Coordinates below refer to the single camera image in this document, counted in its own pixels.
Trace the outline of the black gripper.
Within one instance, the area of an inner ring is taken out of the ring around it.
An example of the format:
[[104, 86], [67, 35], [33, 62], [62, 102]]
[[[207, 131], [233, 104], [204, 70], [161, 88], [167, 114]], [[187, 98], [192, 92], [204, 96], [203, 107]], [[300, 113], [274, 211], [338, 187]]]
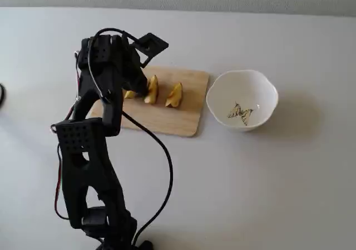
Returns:
[[148, 81], [140, 67], [140, 57], [133, 45], [129, 44], [128, 37], [112, 36], [114, 61], [116, 62], [123, 78], [122, 88], [132, 91], [139, 96], [148, 94]]

